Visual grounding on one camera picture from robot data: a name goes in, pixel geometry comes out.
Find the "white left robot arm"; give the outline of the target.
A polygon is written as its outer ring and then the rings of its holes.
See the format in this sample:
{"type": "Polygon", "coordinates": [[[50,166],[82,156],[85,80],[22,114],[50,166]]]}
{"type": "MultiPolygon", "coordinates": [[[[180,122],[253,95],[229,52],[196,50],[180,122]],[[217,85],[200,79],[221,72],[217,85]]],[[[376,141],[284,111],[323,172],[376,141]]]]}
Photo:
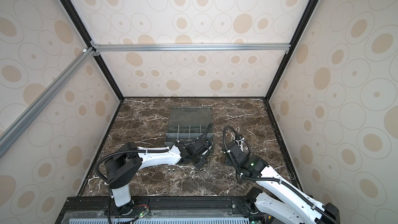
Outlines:
{"type": "Polygon", "coordinates": [[[138,147],[134,142],[128,142],[118,151],[101,158],[95,165],[95,173],[107,184],[116,207],[122,207],[131,202],[129,183],[140,169],[176,164],[192,164],[200,169],[212,154],[212,147],[213,143],[208,139],[178,141],[158,148],[138,147]]]}

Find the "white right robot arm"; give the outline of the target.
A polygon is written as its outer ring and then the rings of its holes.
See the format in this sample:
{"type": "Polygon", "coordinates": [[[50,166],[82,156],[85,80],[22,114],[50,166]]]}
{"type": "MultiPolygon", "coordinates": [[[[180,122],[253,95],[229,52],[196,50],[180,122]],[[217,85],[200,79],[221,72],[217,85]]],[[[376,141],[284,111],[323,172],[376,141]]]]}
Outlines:
{"type": "Polygon", "coordinates": [[[248,156],[239,142],[223,142],[223,151],[238,176],[254,181],[277,199],[259,193],[253,202],[259,212],[276,217],[286,224],[339,224],[340,213],[332,203],[326,205],[306,195],[284,179],[264,159],[248,156]]]}

